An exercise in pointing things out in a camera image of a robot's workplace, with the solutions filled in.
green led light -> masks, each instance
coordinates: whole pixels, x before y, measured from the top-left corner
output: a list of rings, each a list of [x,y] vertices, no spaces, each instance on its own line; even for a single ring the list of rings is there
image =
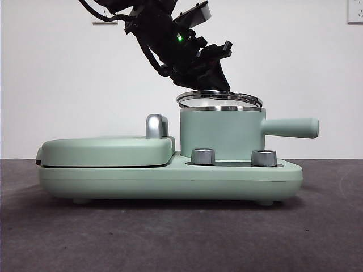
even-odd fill
[[[184,37],[179,33],[176,35],[176,38],[178,39],[178,42],[182,42],[184,40]]]

silver ring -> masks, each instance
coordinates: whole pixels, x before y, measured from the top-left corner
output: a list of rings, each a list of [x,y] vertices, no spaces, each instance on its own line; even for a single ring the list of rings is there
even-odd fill
[[[243,106],[207,106],[207,107],[184,107],[181,112],[198,112],[198,111],[248,111],[248,112],[266,112],[265,108],[243,107]]]
[[[234,93],[234,92],[228,92],[228,91],[185,92],[176,98],[176,102],[179,104],[179,106],[181,108],[189,108],[189,106],[183,104],[184,101],[192,100],[192,99],[200,99],[200,98],[242,101],[242,102],[252,104],[256,107],[262,108],[262,101],[259,98],[252,96],[252,95],[247,95],[245,93]]]

mini pot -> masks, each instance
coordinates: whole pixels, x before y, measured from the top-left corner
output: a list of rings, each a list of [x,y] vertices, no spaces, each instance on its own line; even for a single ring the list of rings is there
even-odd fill
[[[244,93],[193,91],[177,98],[180,110],[181,155],[194,148],[212,148],[217,160],[251,159],[265,149],[265,136],[316,138],[315,118],[266,120],[262,101]]]

appliance base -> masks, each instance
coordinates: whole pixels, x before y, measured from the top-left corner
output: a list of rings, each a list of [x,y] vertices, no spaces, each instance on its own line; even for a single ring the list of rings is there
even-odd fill
[[[190,158],[176,152],[159,167],[40,167],[39,176],[50,194],[77,204],[92,199],[233,199],[268,206],[294,196],[303,180],[300,166],[277,163],[279,167],[252,167],[248,160],[191,165]]]

mint green appliance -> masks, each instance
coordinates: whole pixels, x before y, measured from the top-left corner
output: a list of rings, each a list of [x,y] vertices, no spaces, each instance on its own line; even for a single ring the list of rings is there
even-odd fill
[[[74,203],[92,199],[243,199],[271,205],[299,190],[302,168],[265,150],[265,135],[316,138],[313,118],[266,120],[256,97],[227,91],[178,96],[181,151],[167,118],[145,136],[63,139],[38,151],[40,184]]]

